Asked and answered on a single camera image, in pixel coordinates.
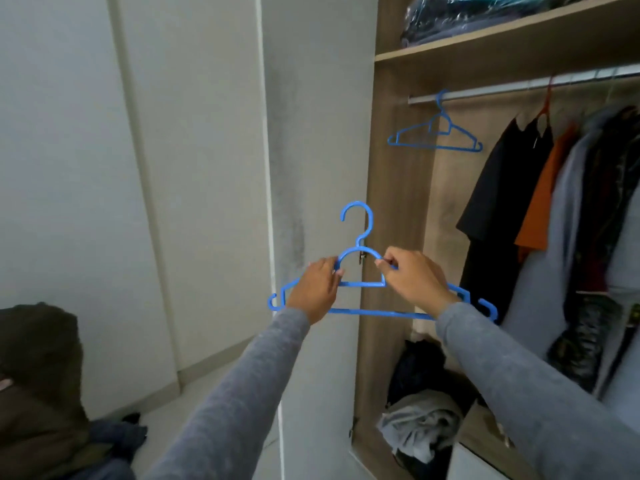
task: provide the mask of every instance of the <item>wooden wardrobe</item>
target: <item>wooden wardrobe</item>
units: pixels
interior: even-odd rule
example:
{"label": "wooden wardrobe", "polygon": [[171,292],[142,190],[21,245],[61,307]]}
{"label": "wooden wardrobe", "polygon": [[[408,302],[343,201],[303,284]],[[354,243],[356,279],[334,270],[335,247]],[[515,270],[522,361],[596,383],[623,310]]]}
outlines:
{"label": "wooden wardrobe", "polygon": [[[584,0],[515,22],[398,50],[410,2],[379,0],[378,5],[367,187],[367,202],[376,221],[366,245],[379,252],[391,244],[424,250],[443,266],[448,280],[457,283],[468,239],[455,229],[456,222],[508,122],[516,117],[524,127],[532,120],[542,107],[545,89],[445,103],[453,122],[484,144],[481,153],[388,145],[390,135],[426,122],[437,112],[434,103],[409,105],[408,98],[432,95],[441,89],[478,88],[637,63],[640,0]],[[638,79],[554,89],[554,136],[572,117],[597,109],[607,100],[629,100],[628,96],[638,91]],[[461,135],[439,138],[441,144],[465,144]],[[365,281],[379,279],[371,258],[365,259],[363,274]],[[364,289],[361,308],[413,311],[389,289]],[[433,334],[432,322],[414,325],[393,318],[360,318],[353,450],[379,480],[410,478],[396,464],[375,424],[412,328]]]}

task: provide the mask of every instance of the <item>gray long sleeve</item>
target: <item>gray long sleeve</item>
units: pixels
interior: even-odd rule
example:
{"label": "gray long sleeve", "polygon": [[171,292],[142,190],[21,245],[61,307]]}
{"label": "gray long sleeve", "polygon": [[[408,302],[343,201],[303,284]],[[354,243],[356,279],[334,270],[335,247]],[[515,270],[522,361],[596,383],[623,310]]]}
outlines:
{"label": "gray long sleeve", "polygon": [[640,478],[640,436],[475,308],[453,304],[436,331],[544,478]]}
{"label": "gray long sleeve", "polygon": [[304,312],[277,313],[144,479],[250,479],[308,331]]}

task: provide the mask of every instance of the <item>floor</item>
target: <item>floor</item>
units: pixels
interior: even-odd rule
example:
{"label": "floor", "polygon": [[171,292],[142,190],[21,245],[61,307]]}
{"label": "floor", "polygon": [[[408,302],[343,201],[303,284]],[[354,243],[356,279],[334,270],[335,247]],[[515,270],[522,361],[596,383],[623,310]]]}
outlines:
{"label": "floor", "polygon": [[[165,452],[191,414],[203,402],[209,391],[217,386],[231,366],[233,366],[232,363],[188,384],[180,397],[142,416],[141,423],[149,427],[149,433],[147,442],[140,448],[133,462],[133,469],[137,476],[141,477]],[[277,419],[264,443],[264,450],[253,478],[254,480],[280,480]]]}

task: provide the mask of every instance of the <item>white wall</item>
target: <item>white wall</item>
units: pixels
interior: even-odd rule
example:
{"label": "white wall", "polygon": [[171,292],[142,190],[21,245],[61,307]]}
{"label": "white wall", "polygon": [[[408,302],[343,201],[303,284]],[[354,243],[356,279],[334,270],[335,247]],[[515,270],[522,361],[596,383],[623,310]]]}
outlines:
{"label": "white wall", "polygon": [[0,0],[0,306],[78,316],[91,416],[174,383],[105,0]]}
{"label": "white wall", "polygon": [[183,369],[271,317],[255,0],[118,5]]}
{"label": "white wall", "polygon": [[[276,283],[340,254],[364,230],[378,0],[262,0]],[[348,278],[362,275],[355,256]],[[359,308],[359,289],[337,306]],[[358,317],[327,315],[305,340],[282,399],[287,479],[356,478],[347,468]]]}

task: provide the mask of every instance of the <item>clothes rod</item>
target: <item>clothes rod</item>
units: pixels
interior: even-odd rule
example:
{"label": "clothes rod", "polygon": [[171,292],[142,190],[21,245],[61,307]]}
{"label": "clothes rod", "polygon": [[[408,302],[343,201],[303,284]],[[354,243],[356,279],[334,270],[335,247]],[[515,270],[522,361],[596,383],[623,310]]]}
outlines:
{"label": "clothes rod", "polygon": [[[475,96],[486,96],[489,94],[528,91],[529,89],[546,88],[549,83],[551,83],[551,87],[570,86],[571,84],[615,79],[619,77],[631,77],[634,75],[640,75],[640,64],[609,67],[606,69],[589,70],[586,72],[574,72],[571,74],[562,74],[552,77],[542,77],[541,79],[522,80],[520,82],[510,82],[508,84],[498,84],[496,86],[485,86],[484,88],[466,89],[464,91],[452,91],[444,93],[442,99],[464,99]],[[436,94],[409,98],[409,104],[420,104],[432,101],[436,101]]]}

